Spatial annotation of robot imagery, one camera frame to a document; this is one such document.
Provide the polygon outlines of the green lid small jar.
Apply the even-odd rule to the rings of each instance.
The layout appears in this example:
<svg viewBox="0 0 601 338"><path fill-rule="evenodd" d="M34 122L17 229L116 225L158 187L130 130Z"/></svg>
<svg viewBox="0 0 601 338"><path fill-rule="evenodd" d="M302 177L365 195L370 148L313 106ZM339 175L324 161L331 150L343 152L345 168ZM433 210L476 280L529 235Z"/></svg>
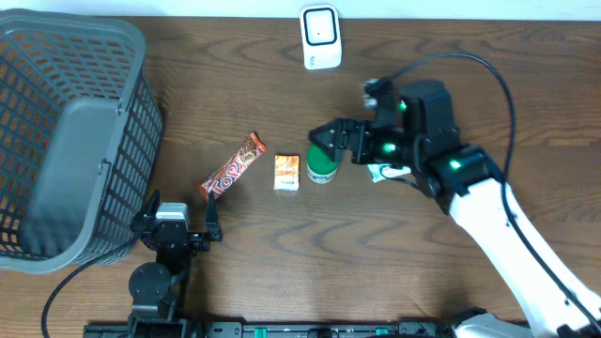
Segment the green lid small jar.
<svg viewBox="0 0 601 338"><path fill-rule="evenodd" d="M317 184L332 181L337 173L338 164L318 146L309 147L307 155L307 175Z"/></svg>

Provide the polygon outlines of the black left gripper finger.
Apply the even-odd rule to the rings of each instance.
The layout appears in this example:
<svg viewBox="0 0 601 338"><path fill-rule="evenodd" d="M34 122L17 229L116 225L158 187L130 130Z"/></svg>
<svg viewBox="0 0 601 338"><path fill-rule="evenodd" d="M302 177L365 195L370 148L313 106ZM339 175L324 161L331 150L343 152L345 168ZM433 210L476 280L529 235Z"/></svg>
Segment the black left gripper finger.
<svg viewBox="0 0 601 338"><path fill-rule="evenodd" d="M220 225L218 212L216 209L216 197L214 192L208 195L208 203L205 217L205 226L211 241L223 240L223 229Z"/></svg>
<svg viewBox="0 0 601 338"><path fill-rule="evenodd" d="M143 220L152 219L155 217L157 210L161 204L160 192L155 190L146 203L143 205Z"/></svg>

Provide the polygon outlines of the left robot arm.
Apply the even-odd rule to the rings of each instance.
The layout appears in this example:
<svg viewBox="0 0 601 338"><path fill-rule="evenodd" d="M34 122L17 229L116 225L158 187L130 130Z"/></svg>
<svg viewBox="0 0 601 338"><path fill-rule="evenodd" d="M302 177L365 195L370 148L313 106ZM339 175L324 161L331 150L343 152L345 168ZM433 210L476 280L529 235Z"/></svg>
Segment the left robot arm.
<svg viewBox="0 0 601 338"><path fill-rule="evenodd" d="M153 262L139 266L129 280L132 296L128 337L204 337L205 326L184 313L192 259L223 239L215 206L208 196L204 232L189 230L188 206L162 203L152 193L132 219L131 230L156 254Z"/></svg>

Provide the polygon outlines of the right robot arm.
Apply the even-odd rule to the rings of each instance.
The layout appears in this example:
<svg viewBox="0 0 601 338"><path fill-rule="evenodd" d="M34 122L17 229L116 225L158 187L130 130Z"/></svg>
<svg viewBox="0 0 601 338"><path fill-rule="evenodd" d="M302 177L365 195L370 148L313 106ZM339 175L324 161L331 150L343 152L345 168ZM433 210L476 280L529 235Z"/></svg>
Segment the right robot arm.
<svg viewBox="0 0 601 338"><path fill-rule="evenodd" d="M309 140L335 162L349 150L355 164L407 167L414 187L485 253L532 336L599 336L599 296L545 242L494 160L461 141L443 82L418 81L395 93L389 81L370 81L363 90L375 120L336 118L311 130Z"/></svg>

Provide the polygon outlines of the light green wet wipes pack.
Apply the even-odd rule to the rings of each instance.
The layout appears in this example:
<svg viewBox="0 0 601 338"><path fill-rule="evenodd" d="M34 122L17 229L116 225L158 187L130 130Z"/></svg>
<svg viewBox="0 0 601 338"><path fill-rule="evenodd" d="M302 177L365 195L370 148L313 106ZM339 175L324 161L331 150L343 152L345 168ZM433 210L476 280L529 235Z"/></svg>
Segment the light green wet wipes pack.
<svg viewBox="0 0 601 338"><path fill-rule="evenodd" d="M393 167L388 163L368 164L367 167L372 175L373 183L378 183L389 178L402 177L411 172L410 168L407 166Z"/></svg>

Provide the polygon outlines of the orange white small packet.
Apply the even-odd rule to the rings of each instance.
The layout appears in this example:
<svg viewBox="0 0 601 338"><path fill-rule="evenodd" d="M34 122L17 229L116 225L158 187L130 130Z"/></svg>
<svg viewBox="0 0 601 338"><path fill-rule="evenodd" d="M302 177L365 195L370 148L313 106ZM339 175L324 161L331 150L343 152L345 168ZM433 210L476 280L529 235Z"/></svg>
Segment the orange white small packet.
<svg viewBox="0 0 601 338"><path fill-rule="evenodd" d="M274 157L275 191L297 191L300 187L300 157L298 155L276 155Z"/></svg>

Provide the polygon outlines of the red brown candy bar wrapper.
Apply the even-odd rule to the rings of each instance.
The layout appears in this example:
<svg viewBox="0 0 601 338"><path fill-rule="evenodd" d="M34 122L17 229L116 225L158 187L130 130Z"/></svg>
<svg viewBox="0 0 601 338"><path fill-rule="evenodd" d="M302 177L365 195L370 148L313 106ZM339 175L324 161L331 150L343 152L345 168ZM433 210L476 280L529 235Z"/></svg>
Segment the red brown candy bar wrapper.
<svg viewBox="0 0 601 338"><path fill-rule="evenodd" d="M234 155L199 185L201 195L206 201L211 194L220 197L267 150L258 135L251 132Z"/></svg>

